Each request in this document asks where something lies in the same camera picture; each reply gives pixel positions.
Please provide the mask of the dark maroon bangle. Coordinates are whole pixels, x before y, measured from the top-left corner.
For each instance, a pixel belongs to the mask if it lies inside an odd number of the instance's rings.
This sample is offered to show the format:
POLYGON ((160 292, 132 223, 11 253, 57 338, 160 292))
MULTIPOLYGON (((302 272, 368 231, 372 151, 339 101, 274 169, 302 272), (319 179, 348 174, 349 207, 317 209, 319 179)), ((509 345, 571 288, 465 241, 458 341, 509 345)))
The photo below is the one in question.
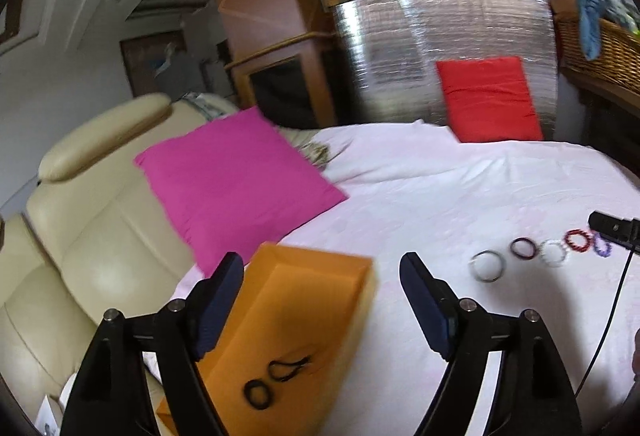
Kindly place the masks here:
POLYGON ((509 250, 519 260, 533 260, 538 254, 538 245, 532 239, 519 237, 510 243, 509 250))

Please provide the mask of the black scrunchie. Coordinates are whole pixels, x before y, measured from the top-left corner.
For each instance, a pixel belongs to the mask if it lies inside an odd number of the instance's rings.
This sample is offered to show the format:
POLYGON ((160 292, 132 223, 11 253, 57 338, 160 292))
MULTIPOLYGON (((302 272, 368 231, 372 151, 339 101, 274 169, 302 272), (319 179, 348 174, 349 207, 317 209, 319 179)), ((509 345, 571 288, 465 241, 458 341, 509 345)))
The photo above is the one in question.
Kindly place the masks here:
POLYGON ((258 411, 269 409, 274 401, 270 386, 260 378, 253 378, 244 384, 243 396, 246 402, 258 411))

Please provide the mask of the thin metal bangle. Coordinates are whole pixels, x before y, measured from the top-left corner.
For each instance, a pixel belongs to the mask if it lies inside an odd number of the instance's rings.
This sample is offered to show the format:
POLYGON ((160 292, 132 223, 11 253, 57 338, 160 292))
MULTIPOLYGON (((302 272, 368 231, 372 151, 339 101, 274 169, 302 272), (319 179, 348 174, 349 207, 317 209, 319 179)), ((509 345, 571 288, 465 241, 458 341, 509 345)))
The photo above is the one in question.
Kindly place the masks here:
POLYGON ((478 252, 470 259, 469 271, 472 277, 479 282, 496 282, 506 271, 506 260, 495 251, 478 252))

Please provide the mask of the orange cardboard box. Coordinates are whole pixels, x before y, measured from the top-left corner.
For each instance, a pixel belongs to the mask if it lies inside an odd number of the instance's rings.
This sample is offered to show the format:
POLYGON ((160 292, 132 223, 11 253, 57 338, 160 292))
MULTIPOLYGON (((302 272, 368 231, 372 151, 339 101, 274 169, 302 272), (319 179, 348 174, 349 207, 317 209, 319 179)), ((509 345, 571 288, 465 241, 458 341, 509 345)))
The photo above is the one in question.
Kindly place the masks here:
POLYGON ((198 370, 231 435, 317 435, 358 347, 375 296, 370 258, 265 243, 216 347, 198 370), (253 378, 274 396, 264 411, 243 396, 253 378))

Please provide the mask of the white jewelry card box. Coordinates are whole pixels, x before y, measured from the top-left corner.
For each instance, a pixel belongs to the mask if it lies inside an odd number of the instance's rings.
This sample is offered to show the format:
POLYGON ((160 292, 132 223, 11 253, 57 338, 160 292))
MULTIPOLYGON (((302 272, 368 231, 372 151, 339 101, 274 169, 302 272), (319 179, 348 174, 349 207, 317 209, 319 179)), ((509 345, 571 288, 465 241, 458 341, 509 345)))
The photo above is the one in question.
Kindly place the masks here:
POLYGON ((36 430, 43 436, 61 434, 64 410, 64 404, 49 395, 44 396, 35 419, 36 430))

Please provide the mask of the cream leather sofa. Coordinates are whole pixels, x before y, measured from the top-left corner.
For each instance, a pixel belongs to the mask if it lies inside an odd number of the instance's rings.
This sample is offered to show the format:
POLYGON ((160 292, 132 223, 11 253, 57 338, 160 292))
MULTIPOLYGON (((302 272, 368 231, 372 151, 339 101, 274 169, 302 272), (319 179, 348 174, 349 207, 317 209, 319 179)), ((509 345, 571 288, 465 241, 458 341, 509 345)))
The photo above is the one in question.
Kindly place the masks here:
POLYGON ((151 94, 79 126, 41 160, 25 211, 1 236, 1 383, 22 416, 61 397, 108 308, 152 314, 202 278, 134 160, 234 110, 212 94, 151 94))

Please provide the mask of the wicker basket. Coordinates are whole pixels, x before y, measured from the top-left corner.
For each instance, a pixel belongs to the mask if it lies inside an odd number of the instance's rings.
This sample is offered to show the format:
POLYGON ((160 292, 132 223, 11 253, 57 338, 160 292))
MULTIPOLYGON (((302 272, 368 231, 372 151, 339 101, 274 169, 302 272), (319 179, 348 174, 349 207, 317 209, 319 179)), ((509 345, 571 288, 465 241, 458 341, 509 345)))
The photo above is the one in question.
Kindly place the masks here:
POLYGON ((638 36, 618 24, 600 20, 600 50, 596 58, 588 60, 580 42, 578 14, 556 14, 554 24, 564 66, 638 94, 638 36))

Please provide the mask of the red cushion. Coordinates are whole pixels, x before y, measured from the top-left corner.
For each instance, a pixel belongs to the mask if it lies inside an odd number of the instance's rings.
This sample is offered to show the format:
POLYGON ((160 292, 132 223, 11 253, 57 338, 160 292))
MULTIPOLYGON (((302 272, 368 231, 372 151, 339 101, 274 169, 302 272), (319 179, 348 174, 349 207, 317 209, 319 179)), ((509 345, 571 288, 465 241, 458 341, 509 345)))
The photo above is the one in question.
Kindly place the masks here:
POLYGON ((436 69, 458 141, 544 139, 520 58, 446 60, 436 69))

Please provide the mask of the blue cloth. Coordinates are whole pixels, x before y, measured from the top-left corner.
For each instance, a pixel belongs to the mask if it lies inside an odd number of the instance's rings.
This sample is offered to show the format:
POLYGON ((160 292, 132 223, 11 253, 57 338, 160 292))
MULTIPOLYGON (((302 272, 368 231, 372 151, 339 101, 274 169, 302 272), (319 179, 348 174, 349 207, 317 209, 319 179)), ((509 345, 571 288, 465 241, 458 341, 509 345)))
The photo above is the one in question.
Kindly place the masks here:
POLYGON ((600 20, 610 10, 610 0, 577 0, 579 40, 582 54, 588 61, 601 52, 600 20))

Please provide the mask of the magenta pillow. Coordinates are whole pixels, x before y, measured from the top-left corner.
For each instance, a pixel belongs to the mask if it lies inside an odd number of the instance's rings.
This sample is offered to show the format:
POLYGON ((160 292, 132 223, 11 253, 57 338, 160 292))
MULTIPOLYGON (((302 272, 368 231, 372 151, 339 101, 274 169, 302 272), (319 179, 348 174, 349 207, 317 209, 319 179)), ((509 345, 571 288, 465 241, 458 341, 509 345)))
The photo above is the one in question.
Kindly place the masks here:
POLYGON ((134 162, 206 276, 227 253, 248 262, 347 199, 257 108, 154 144, 134 162))

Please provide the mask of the silver foil insulation panel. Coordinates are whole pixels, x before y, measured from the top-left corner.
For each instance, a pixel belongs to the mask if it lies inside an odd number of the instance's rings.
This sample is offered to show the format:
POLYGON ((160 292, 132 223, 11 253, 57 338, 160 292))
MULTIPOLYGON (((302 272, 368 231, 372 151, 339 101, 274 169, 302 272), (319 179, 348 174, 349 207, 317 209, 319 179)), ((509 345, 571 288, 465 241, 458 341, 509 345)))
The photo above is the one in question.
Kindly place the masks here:
POLYGON ((546 0, 353 0, 334 16, 363 122, 444 126, 439 61, 518 57, 553 138, 558 60, 546 0))

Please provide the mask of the wooden cabinet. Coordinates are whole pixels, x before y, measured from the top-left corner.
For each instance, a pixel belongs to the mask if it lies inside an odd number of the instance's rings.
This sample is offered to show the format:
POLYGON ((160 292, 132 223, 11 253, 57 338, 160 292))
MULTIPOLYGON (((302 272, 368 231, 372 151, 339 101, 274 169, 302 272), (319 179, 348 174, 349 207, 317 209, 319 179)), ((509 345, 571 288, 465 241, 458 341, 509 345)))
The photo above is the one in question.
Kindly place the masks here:
POLYGON ((241 106, 258 107, 278 125, 317 128, 336 123, 323 55, 334 35, 307 32, 242 55, 226 65, 241 106))

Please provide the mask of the brown wooden column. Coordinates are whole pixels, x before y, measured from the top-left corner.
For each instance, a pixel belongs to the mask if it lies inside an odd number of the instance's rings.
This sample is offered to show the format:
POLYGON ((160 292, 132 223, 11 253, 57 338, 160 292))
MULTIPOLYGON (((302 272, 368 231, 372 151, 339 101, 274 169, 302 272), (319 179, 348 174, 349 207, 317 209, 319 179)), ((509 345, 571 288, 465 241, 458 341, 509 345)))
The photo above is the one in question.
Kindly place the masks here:
POLYGON ((334 104, 322 62, 322 52, 332 46, 334 27, 321 0, 217 0, 217 4, 232 58, 227 70, 242 105, 256 104, 253 74, 294 60, 302 68, 316 123, 334 125, 334 104))

